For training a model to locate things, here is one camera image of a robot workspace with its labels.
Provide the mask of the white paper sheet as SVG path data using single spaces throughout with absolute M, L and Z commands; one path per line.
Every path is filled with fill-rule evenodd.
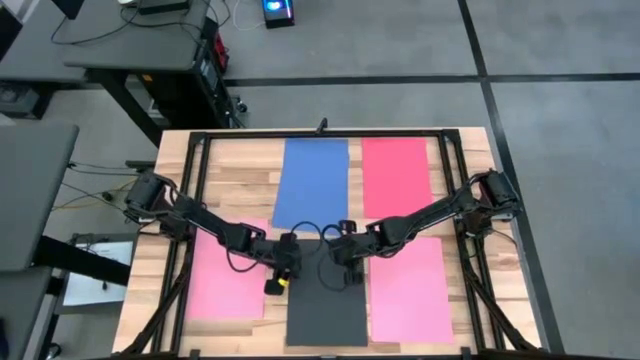
M 125 265 L 132 260 L 132 242 L 105 242 L 80 244 L 78 248 L 92 254 L 107 257 Z M 83 306 L 101 303 L 122 302 L 126 287 L 94 278 L 70 273 L 63 299 L 64 306 Z

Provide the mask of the black computer with blue light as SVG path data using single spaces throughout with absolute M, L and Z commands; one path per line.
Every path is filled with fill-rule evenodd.
M 267 29 L 295 25 L 292 0 L 262 0 L 261 4 Z

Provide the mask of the black diagonal bar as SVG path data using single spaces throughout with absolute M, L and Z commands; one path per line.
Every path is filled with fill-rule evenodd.
M 76 273 L 96 280 L 127 286 L 131 267 L 116 260 L 81 250 L 48 236 L 42 236 L 32 263 Z

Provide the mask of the desk with black frame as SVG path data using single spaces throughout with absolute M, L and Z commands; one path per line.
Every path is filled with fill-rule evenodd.
M 190 8 L 141 15 L 137 0 L 85 0 L 51 40 L 63 62 L 83 68 L 154 145 L 165 130 L 229 129 L 241 122 L 214 50 L 218 21 L 211 0 Z

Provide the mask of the black aluminium table frame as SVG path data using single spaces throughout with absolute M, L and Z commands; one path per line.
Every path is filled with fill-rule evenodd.
M 440 199 L 449 183 L 461 182 L 462 169 L 480 171 L 493 166 L 489 140 L 482 127 L 374 129 L 382 137 L 419 137 L 426 140 L 432 194 Z M 225 219 L 235 216 L 268 219 L 273 214 L 276 187 L 280 182 L 285 139 L 294 129 L 214 130 L 204 194 L 210 210 Z M 485 242 L 489 271 L 497 303 L 524 337 L 540 344 L 532 305 L 525 286 L 521 258 L 510 241 L 513 232 L 504 222 Z M 139 237 L 131 277 L 114 338 L 113 349 L 129 346 L 158 306 L 162 279 L 169 256 L 169 242 L 153 226 Z M 485 305 L 469 307 L 470 287 L 463 280 L 455 224 L 448 220 L 427 230 L 442 242 L 443 265 L 448 286 L 453 340 L 450 343 L 371 342 L 366 347 L 304 347 L 286 345 L 288 302 L 268 297 L 260 320 L 185 321 L 178 353 L 199 350 L 203 357 L 303 356 L 410 356 L 458 355 L 462 348 L 477 348 L 481 337 L 494 345 L 490 315 Z

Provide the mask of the grey office desk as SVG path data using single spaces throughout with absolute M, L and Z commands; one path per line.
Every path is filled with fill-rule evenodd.
M 0 272 L 22 271 L 52 239 L 44 235 L 79 128 L 0 126 Z
M 22 360 L 52 269 L 0 272 L 0 360 Z
M 65 66 L 63 47 L 51 41 L 51 35 L 63 19 L 64 14 L 52 2 L 41 0 L 0 61 L 0 80 L 85 82 L 85 70 Z

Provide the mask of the black device box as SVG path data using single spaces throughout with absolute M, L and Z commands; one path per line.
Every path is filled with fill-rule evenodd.
M 141 15 L 153 15 L 190 8 L 190 0 L 137 0 L 137 7 Z

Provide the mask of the red box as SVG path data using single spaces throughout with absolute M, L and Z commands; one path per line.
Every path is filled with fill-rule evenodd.
M 228 49 L 224 45 L 219 33 L 215 35 L 214 50 L 218 67 L 222 73 L 225 73 L 228 68 L 229 55 Z

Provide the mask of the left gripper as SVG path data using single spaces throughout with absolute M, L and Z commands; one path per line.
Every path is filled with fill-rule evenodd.
M 282 233 L 278 241 L 264 240 L 259 245 L 259 261 L 276 273 L 298 278 L 302 252 L 294 232 Z

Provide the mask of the pink paper sheet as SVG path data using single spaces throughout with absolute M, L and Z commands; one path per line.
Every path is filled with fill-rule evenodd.
M 439 238 L 417 238 L 392 258 L 370 258 L 369 290 L 373 341 L 454 341 Z
M 234 271 L 217 238 L 198 230 L 195 239 L 186 319 L 258 320 L 264 315 L 267 268 L 256 265 L 248 272 Z

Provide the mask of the black paper sheet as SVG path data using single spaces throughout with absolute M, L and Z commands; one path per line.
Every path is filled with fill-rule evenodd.
M 286 344 L 368 345 L 365 286 L 345 286 L 344 270 L 317 240 L 301 240 L 302 268 L 288 289 Z

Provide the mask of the red paper sheet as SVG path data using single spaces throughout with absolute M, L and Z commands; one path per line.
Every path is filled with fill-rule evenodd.
M 365 138 L 364 216 L 409 215 L 433 202 L 425 138 Z

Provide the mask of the blue paper sheet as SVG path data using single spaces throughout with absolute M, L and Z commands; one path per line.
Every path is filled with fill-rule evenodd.
M 288 139 L 272 226 L 315 231 L 348 217 L 345 139 Z

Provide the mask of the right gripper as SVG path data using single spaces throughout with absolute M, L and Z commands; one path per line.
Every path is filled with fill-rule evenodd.
M 343 235 L 328 242 L 331 260 L 340 266 L 353 270 L 359 267 L 362 259 L 372 255 L 373 238 L 368 234 L 352 234 L 356 232 L 356 222 L 340 220 L 338 226 Z

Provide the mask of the black monitor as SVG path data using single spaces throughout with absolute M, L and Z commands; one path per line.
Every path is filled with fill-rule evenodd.
M 74 20 L 84 4 L 85 0 L 51 0 L 66 18 Z
M 0 61 L 8 52 L 23 25 L 5 5 L 0 4 Z

